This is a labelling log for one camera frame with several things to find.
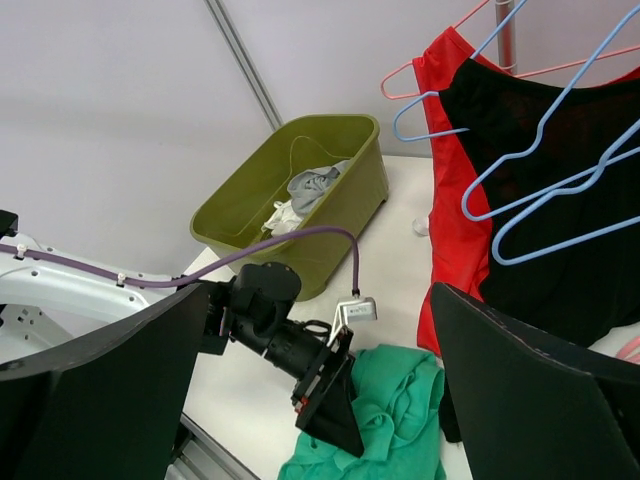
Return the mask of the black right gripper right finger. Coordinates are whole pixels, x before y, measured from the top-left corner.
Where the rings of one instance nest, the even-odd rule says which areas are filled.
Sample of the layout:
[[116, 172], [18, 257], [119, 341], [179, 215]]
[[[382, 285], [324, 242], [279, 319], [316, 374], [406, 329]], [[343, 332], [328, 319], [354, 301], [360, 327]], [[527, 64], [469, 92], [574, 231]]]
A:
[[638, 365], [445, 283], [431, 305], [473, 478], [638, 478]]

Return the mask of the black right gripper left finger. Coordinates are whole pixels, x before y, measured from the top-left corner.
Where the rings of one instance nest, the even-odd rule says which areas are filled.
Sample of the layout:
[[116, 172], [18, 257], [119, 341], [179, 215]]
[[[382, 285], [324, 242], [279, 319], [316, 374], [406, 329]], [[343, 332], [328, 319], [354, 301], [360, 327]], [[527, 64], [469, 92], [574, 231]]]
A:
[[192, 285], [1, 366], [4, 479], [162, 479], [207, 314]]

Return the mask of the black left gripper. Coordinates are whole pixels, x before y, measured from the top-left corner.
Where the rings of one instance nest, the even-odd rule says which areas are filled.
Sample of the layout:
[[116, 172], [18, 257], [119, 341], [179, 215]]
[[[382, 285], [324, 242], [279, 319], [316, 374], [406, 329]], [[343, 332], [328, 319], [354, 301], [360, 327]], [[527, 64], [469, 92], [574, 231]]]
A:
[[320, 349], [312, 358], [291, 396], [296, 427], [311, 437], [360, 458], [364, 444], [352, 407], [355, 387], [351, 372], [355, 358], [350, 353], [353, 332], [339, 329], [328, 345], [317, 337]]

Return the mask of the green tank top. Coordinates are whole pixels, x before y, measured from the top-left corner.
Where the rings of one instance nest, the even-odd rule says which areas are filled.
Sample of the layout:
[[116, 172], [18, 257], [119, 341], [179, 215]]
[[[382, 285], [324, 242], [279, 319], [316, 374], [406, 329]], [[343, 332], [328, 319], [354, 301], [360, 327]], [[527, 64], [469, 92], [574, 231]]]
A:
[[357, 458], [302, 433], [280, 479], [444, 479], [438, 409], [444, 371], [433, 353], [381, 344], [356, 353]]

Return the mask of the pink wire hanger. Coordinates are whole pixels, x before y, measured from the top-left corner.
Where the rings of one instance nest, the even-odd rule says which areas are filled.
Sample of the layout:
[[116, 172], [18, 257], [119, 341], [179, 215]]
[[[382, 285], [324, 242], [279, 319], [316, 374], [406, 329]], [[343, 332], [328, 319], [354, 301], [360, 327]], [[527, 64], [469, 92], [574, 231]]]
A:
[[636, 365], [640, 364], [640, 337], [626, 343], [617, 353], [616, 358]]

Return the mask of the white tank top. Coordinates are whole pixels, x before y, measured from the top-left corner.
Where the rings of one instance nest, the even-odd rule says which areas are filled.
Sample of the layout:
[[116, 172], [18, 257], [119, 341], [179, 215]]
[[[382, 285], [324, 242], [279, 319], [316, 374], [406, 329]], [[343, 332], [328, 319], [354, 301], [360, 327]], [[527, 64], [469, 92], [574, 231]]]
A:
[[273, 207], [274, 212], [261, 227], [263, 233], [268, 233], [272, 237], [282, 236], [296, 230], [303, 221], [303, 218], [294, 211], [291, 200], [276, 201]]

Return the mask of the grey tank top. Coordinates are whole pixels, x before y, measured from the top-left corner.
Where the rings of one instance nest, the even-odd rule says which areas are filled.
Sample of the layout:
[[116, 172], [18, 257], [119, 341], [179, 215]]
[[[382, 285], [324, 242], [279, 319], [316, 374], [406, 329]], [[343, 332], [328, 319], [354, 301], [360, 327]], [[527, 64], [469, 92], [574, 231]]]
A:
[[302, 218], [308, 215], [349, 163], [349, 160], [342, 160], [334, 165], [308, 169], [294, 176], [287, 185], [294, 211]]

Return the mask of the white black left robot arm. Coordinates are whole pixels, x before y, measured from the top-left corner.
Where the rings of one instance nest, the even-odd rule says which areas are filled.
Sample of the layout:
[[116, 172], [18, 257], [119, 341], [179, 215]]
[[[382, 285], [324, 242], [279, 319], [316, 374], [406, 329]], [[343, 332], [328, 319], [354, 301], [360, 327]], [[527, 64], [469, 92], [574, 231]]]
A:
[[61, 254], [22, 234], [17, 214], [1, 213], [1, 360], [40, 353], [72, 339], [72, 334], [44, 313], [45, 308], [92, 317], [101, 325], [137, 313], [190, 285], [208, 295], [200, 350], [224, 353], [237, 341], [295, 378], [291, 402], [296, 426], [304, 433], [361, 457], [364, 444], [351, 401], [351, 318], [374, 314], [376, 307], [359, 289], [359, 269], [352, 269], [352, 293], [338, 302], [331, 323], [293, 321], [288, 314], [302, 282], [288, 265], [276, 261], [247, 263], [230, 280], [207, 281], [205, 275], [287, 240], [336, 233], [354, 242], [347, 230], [310, 227], [259, 242], [232, 253], [191, 275], [161, 276], [116, 271], [80, 257]]

